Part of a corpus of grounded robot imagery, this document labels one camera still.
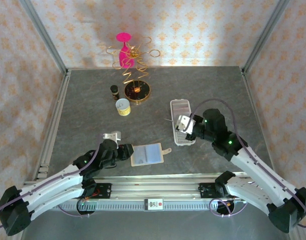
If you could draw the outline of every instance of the metal frame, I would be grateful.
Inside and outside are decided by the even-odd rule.
[[[47,172],[48,172],[48,165],[51,159],[51,154],[53,151],[53,146],[55,143],[55,139],[56,139],[56,133],[57,133],[57,129],[58,129],[58,124],[60,121],[60,117],[61,117],[61,112],[62,112],[62,108],[63,108],[63,104],[64,104],[64,100],[65,100],[65,96],[66,96],[66,91],[67,91],[67,87],[68,87],[68,83],[69,83],[69,78],[70,78],[70,70],[67,70],[62,58],[60,57],[53,41],[51,40],[50,36],[48,35],[41,19],[39,18],[33,4],[31,3],[30,0],[20,0],[21,4],[23,5],[24,9],[26,10],[27,14],[29,15],[29,17],[31,18],[32,22],[34,23],[34,26],[36,27],[38,33],[40,34],[41,38],[43,39],[43,41],[45,42],[47,48],[49,49],[50,53],[52,54],[52,56],[54,57],[54,60],[56,61],[58,67],[60,68],[60,70],[63,73],[67,73],[64,75],[63,78],[63,82],[62,85],[59,89],[59,94],[58,94],[58,99],[57,99],[57,103],[56,106],[54,107],[54,111],[53,111],[53,115],[52,115],[52,119],[50,122],[50,126],[48,129],[48,134],[47,137],[45,139],[44,142],[44,147],[42,149],[40,158],[39,158],[39,163],[36,167],[35,170],[35,180],[38,181],[38,179],[43,179],[47,177]],[[254,63],[256,57],[258,56],[258,54],[260,53],[261,49],[263,48],[265,42],[267,41],[270,33],[272,32],[274,26],[276,25],[276,23],[278,22],[281,14],[283,13],[284,9],[286,8],[287,4],[288,4],[289,0],[280,0],[277,4],[277,6],[275,7],[272,16],[270,17],[268,23],[266,24],[262,34],[260,35],[258,41],[255,44],[255,47],[252,51],[252,53],[250,54],[249,58],[247,59],[245,66],[241,69],[242,71],[242,77],[247,89],[247,92],[249,94],[249,98],[253,107],[253,110],[255,112],[257,121],[259,123],[259,117],[258,117],[258,111],[254,105],[253,102],[253,97],[251,94],[251,91],[249,89],[248,83],[247,83],[247,78],[246,78],[246,73],[249,71],[249,69],[251,68],[252,64]],[[236,173],[237,175],[240,174],[240,176],[244,176],[244,177],[248,177],[245,173]],[[197,192],[191,192],[188,193],[188,195],[186,195],[186,197],[183,197],[183,195],[180,193],[181,190],[184,191],[187,187],[188,188],[192,188],[192,184],[196,184],[197,182],[205,182],[205,181],[213,181],[217,176],[219,176],[219,174],[178,174],[178,175],[155,175],[155,176],[131,176],[131,177],[113,177],[113,178],[98,178],[96,179],[96,181],[109,181],[111,183],[114,183],[114,185],[117,187],[115,190],[113,190],[115,193],[115,195],[113,195],[112,193],[112,198],[114,198],[115,202],[124,202],[127,198],[127,192],[129,192],[128,194],[132,194],[134,195],[134,188],[135,185],[134,184],[139,184],[137,188],[136,193],[141,193],[137,195],[138,199],[141,199],[143,196],[147,196],[147,189],[145,190],[143,186],[145,186],[145,188],[149,188],[150,189],[150,194],[154,195],[155,197],[158,197],[161,195],[160,191],[162,188],[164,189],[168,189],[168,198],[171,200],[178,200],[178,201],[187,201],[187,197],[189,196],[190,199],[189,201],[195,201],[198,202],[200,201],[199,197],[199,193]],[[31,181],[31,182],[26,182],[26,185],[30,185],[33,183],[36,183],[36,181]],[[9,240],[20,240],[22,238],[23,235],[23,231],[15,236],[12,237],[7,237],[7,239]],[[302,229],[297,229],[296,228],[296,233],[295,231],[291,232],[290,237],[291,239],[300,239],[299,235],[303,236],[303,232]]]
[[[238,178],[247,182],[253,180],[244,172],[235,173]],[[165,211],[205,211],[209,210],[208,204],[212,198],[201,198],[198,190],[200,183],[214,183],[221,174],[171,174],[147,176],[112,176],[94,178],[96,183],[112,184],[109,190],[110,199],[90,199],[80,205],[81,211],[144,211],[144,199],[159,198],[164,200]],[[77,199],[70,199],[61,207],[65,210],[76,210]],[[212,209],[217,208],[217,203],[212,204]]]
[[[306,240],[306,229],[295,227],[293,230],[288,234],[290,240]]]
[[[260,51],[262,50],[263,46],[265,45],[269,35],[273,31],[275,25],[277,24],[280,16],[284,12],[289,0],[279,0],[277,3],[271,17],[269,18],[266,26],[264,27],[263,32],[261,33],[259,39],[257,40],[255,47],[248,57],[245,66],[242,68],[243,73],[247,73],[248,70],[251,68],[252,64],[254,63],[255,59],[259,55]]]
[[[57,66],[62,71],[62,73],[67,72],[67,68],[59,55],[56,46],[54,45],[52,39],[48,35],[45,26],[42,23],[42,20],[39,18],[32,2],[30,0],[20,0],[21,4],[23,5],[24,9],[26,10],[26,13],[32,20],[37,32],[40,34],[41,38],[43,39],[45,45],[47,46],[49,52],[53,56]]]
[[[43,144],[43,149],[39,157],[38,165],[36,166],[34,171],[34,180],[47,178],[48,166],[55,144],[56,134],[58,130],[59,121],[61,119],[70,75],[71,71],[68,71],[67,74],[63,76],[62,84],[57,94],[56,105],[54,107],[49,128],[47,130],[47,136]]]

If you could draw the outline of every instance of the gold coil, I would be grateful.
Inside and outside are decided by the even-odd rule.
[[[126,54],[126,57],[127,57],[127,61],[126,61],[126,63],[124,63],[124,65],[127,65],[128,67],[127,67],[127,68],[123,71],[123,73],[122,73],[123,76],[127,76],[126,79],[123,81],[124,84],[128,84],[128,83],[130,83],[130,82],[135,81],[135,79],[131,79],[132,72],[130,71],[130,61],[131,61],[132,59],[134,59],[134,60],[136,61],[136,66],[135,66],[136,70],[142,73],[142,75],[139,76],[139,77],[137,78],[137,79],[139,80],[140,78],[143,78],[143,77],[145,77],[145,76],[147,76],[147,75],[149,74],[148,72],[146,72],[146,70],[147,70],[147,68],[148,68],[148,65],[147,65],[146,63],[143,62],[143,57],[142,57],[142,55],[143,55],[143,54],[149,54],[149,55],[150,55],[151,57],[153,57],[153,58],[157,58],[157,57],[159,57],[159,56],[161,55],[161,52],[160,52],[159,50],[157,50],[157,49],[152,49],[152,50],[150,50],[149,52],[148,52],[148,51],[147,51],[147,52],[140,52],[139,48],[142,46],[142,44],[145,44],[145,45],[146,45],[146,44],[149,44],[149,43],[152,41],[152,39],[151,39],[150,37],[148,37],[148,36],[142,37],[142,39],[148,39],[148,41],[147,41],[147,42],[143,42],[143,41],[142,41],[142,42],[139,44],[138,47],[136,47],[136,46],[130,46],[129,43],[127,42],[126,45],[127,45],[127,47],[129,48],[129,50],[128,50],[127,52],[121,51],[121,50],[120,50],[120,52],[125,53],[125,54]],[[113,51],[113,52],[110,52],[109,49],[112,49],[112,48],[114,48],[114,47],[109,46],[109,47],[106,49],[106,53],[108,53],[108,54],[114,54],[117,50],[115,50],[115,51]],[[116,70],[121,69],[122,66],[120,66],[120,65],[119,65],[119,66],[115,66],[116,63],[119,63],[119,61],[113,62],[112,67],[113,67],[114,69],[116,69]]]

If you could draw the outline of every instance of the white label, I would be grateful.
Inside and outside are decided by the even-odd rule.
[[[164,210],[163,199],[161,198],[145,199],[145,210],[147,211]]]

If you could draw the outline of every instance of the patterned wallpaper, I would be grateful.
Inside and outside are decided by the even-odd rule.
[[[150,36],[150,66],[242,66],[278,0],[32,0],[68,68],[111,67],[105,49]]]
[[[0,1],[0,197],[32,177],[61,79],[20,2]]]
[[[248,80],[276,171],[306,187],[306,0],[289,2]]]

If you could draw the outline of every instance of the round gold tray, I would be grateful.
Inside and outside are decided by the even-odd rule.
[[[149,97],[150,90],[151,88],[148,83],[141,80],[135,80],[126,84],[124,93],[129,101],[139,104]]]

